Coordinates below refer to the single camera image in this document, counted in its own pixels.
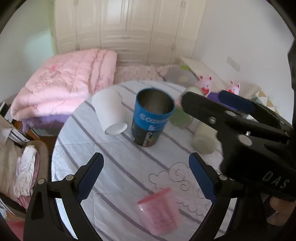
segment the wooden floor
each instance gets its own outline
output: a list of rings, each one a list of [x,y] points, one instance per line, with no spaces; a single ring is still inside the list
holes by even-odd
[[[22,122],[21,121],[16,121],[14,126],[16,128],[18,128],[19,130],[22,130]],[[32,137],[34,140],[43,141],[48,147],[49,154],[52,155],[52,152],[54,150],[54,145],[55,145],[55,142],[57,140],[57,137],[38,137],[31,130],[29,130],[27,132],[27,134],[30,137]]]

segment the blue gripper pad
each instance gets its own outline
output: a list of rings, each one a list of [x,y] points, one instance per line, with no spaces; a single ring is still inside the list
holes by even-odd
[[[255,111],[252,101],[244,99],[238,95],[221,91],[218,94],[218,99],[221,103],[231,106],[232,108],[241,111],[245,114],[251,114]]]
[[[206,199],[216,200],[215,186],[194,154],[189,156],[189,167]]]
[[[87,199],[104,166],[104,157],[101,153],[97,156],[94,155],[92,158],[95,158],[95,160],[78,184],[78,194],[76,199],[79,203],[81,203],[82,200]]]

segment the finger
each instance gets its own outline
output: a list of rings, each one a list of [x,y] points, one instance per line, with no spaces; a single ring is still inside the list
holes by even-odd
[[[268,219],[268,223],[275,226],[282,226],[288,221],[289,217],[289,214],[276,213]]]
[[[296,206],[296,201],[288,202],[276,197],[270,199],[270,206],[281,214],[291,214]]]

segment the wardrobe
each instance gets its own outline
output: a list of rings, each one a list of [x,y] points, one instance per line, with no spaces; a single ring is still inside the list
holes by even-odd
[[[117,65],[166,65],[190,58],[206,0],[55,0],[60,54],[114,50]]]

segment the striped tablecloth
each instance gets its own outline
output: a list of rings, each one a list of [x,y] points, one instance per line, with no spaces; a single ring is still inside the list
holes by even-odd
[[[188,157],[195,152],[191,143],[197,120],[185,129],[169,122],[152,147],[140,147],[132,141],[131,123],[136,93],[151,86],[165,91],[173,99],[185,89],[156,81],[130,81],[114,85],[111,88],[119,91],[123,97],[127,130],[114,137],[106,136],[89,98],[67,120],[54,148],[53,181],[74,174],[95,152],[103,154],[104,168],[88,199],[81,203],[103,240],[186,241],[194,234],[211,206],[188,166]],[[219,172],[221,150],[201,157]],[[163,187],[172,188],[182,222],[173,233],[157,237],[146,229],[135,211],[135,204]],[[62,201],[58,199],[57,203],[63,222],[75,237]],[[225,233],[234,204],[233,200],[217,237]]]

